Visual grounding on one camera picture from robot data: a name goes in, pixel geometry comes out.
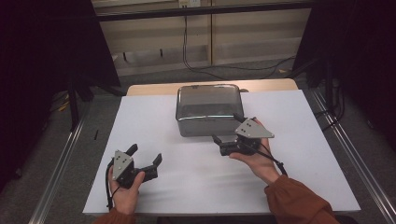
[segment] wrist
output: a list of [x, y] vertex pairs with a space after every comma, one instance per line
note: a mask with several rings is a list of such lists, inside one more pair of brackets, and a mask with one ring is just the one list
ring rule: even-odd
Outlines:
[[117, 206], [115, 207], [117, 212], [119, 212], [120, 214], [123, 214], [125, 216], [133, 216], [134, 212], [129, 211], [128, 209], [120, 209]]
[[267, 172], [265, 175], [262, 175], [261, 179], [267, 184], [271, 185], [274, 182], [276, 182], [280, 177], [280, 174], [277, 172], [277, 170], [274, 170], [273, 172]]

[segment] human hand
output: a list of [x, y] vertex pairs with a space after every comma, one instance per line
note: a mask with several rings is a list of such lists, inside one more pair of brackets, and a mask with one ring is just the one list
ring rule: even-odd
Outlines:
[[113, 192], [113, 200], [117, 211], [124, 215], [133, 215], [137, 205], [139, 187], [143, 183], [145, 172], [137, 174], [129, 189], [120, 188], [119, 182], [113, 180], [113, 166], [110, 167], [107, 178], [110, 190]]
[[[254, 119], [254, 121], [262, 125], [262, 123], [257, 119]], [[271, 151], [267, 151], [265, 147], [270, 150], [268, 138], [262, 138], [262, 146], [259, 147], [259, 151], [271, 156]], [[259, 155], [258, 153], [249, 156], [234, 152], [230, 154], [229, 158], [244, 162], [248, 167], [250, 167], [253, 174], [262, 179], [265, 183], [267, 183], [267, 185], [274, 183], [280, 177], [280, 174], [277, 172], [274, 166], [274, 162], [262, 155]]]

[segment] wire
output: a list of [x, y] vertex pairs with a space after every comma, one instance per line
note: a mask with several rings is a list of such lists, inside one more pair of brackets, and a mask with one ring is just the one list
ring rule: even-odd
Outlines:
[[267, 159], [273, 161], [273, 162], [276, 164], [277, 168], [279, 168], [279, 170], [280, 170], [280, 172], [282, 173], [282, 175], [288, 175], [288, 173], [286, 172], [285, 168], [283, 167], [283, 162], [277, 161], [277, 160], [273, 157], [273, 155], [271, 154], [271, 151], [270, 151], [265, 145], [262, 144], [262, 146], [265, 148], [265, 150], [267, 150], [267, 152], [269, 153], [269, 155], [267, 155], [267, 154], [265, 154], [265, 153], [259, 151], [259, 150], [256, 149], [256, 148], [253, 148], [253, 147], [251, 147], [251, 146], [248, 146], [248, 145], [246, 145], [246, 144], [243, 144], [243, 145], [244, 145], [244, 147], [248, 147], [250, 150], [253, 150], [253, 151], [256, 152], [257, 154], [259, 154], [259, 155], [261, 155], [261, 156], [264, 156], [265, 158], [267, 158]]
[[116, 188], [116, 190], [114, 190], [114, 192], [111, 194], [111, 199], [114, 197], [114, 194], [116, 194], [117, 191], [119, 191], [119, 189], [120, 189], [120, 186], [118, 188]]
[[342, 98], [342, 104], [340, 105], [340, 111], [339, 111], [338, 115], [334, 118], [334, 120], [328, 126], [326, 126], [322, 129], [323, 132], [328, 130], [333, 125], [337, 124], [338, 122], [340, 122], [341, 118], [345, 114], [345, 110], [346, 110], [345, 94], [344, 94], [344, 91], [341, 90], [341, 86], [339, 86], [338, 88], [339, 88], [338, 91], [341, 92], [341, 98]]
[[109, 190], [109, 187], [108, 187], [108, 172], [110, 171], [110, 167], [111, 167], [113, 164], [114, 164], [114, 160], [111, 160], [111, 162], [108, 164], [108, 166], [107, 166], [107, 168], [106, 168], [106, 178], [105, 178], [105, 181], [106, 181], [106, 195], [107, 195], [107, 208], [108, 208], [108, 211], [110, 211], [110, 210], [113, 208], [113, 197], [110, 195], [110, 190]]
[[284, 60], [280, 61], [279, 63], [277, 63], [275, 65], [272, 65], [272, 66], [269, 66], [269, 67], [263, 67], [263, 68], [246, 68], [246, 67], [228, 66], [228, 65], [213, 65], [213, 66], [207, 66], [207, 67], [201, 67], [201, 68], [194, 68], [194, 67], [191, 67], [189, 65], [189, 62], [187, 60], [187, 17], [184, 17], [184, 25], [185, 26], [184, 26], [184, 38], [183, 38], [183, 63], [190, 71], [192, 71], [194, 73], [203, 73], [203, 74], [210, 75], [212, 77], [216, 77], [218, 79], [229, 80], [227, 78], [219, 77], [219, 76], [216, 76], [215, 74], [212, 74], [212, 73], [209, 73], [209, 72], [205, 72], [205, 71], [202, 71], [202, 70], [210, 69], [210, 68], [231, 68], [231, 69], [240, 69], [240, 70], [248, 70], [248, 71], [261, 71], [261, 70], [274, 68], [274, 70], [273, 70], [273, 72], [271, 74], [269, 74], [266, 77], [260, 78], [260, 79], [265, 79], [265, 78], [268, 78], [268, 77], [272, 76], [276, 72], [276, 68], [278, 66], [280, 66], [282, 63], [285, 63], [285, 62], [287, 62], [287, 61], [289, 61], [291, 59], [295, 59], [295, 57], [296, 57], [295, 55], [293, 55], [293, 56], [291, 56], [291, 57], [289, 57], [287, 59], [284, 59]]
[[192, 72], [194, 72], [194, 73], [203, 73], [203, 74], [210, 75], [210, 76], [212, 76], [212, 77], [216, 77], [216, 78], [221, 79], [221, 80], [229, 80], [229, 79], [227, 79], [227, 78], [218, 77], [218, 76], [216, 76], [216, 75], [214, 75], [214, 74], [211, 74], [211, 73], [208, 73], [208, 72], [203, 72], [203, 71], [195, 70], [194, 68], [192, 68], [192, 67], [189, 65], [189, 63], [187, 62], [187, 17], [184, 17], [184, 24], [185, 24], [185, 26], [184, 26], [184, 41], [183, 41], [183, 63], [184, 63], [184, 65], [186, 65], [186, 67], [187, 67], [190, 71], [192, 71]]

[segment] white paper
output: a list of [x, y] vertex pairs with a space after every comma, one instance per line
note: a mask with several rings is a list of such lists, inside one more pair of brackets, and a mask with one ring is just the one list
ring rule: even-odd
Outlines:
[[[289, 177], [327, 200], [334, 211], [360, 207], [301, 91], [241, 93], [245, 117], [257, 117], [275, 134], [274, 157]], [[265, 184], [240, 161], [221, 157], [211, 137], [182, 137], [175, 95], [123, 97], [104, 157], [84, 208], [107, 212], [104, 176], [116, 149], [132, 144], [135, 167], [152, 164], [158, 153], [159, 177], [139, 189], [136, 213], [149, 216], [269, 214]]]

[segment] brown sleeve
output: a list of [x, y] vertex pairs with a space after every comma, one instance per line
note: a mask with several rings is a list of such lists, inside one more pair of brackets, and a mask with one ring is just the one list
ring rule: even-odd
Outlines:
[[134, 216], [127, 216], [112, 208], [109, 213], [97, 218], [92, 224], [135, 224]]
[[278, 224], [338, 223], [327, 201], [304, 184], [285, 175], [264, 191]]

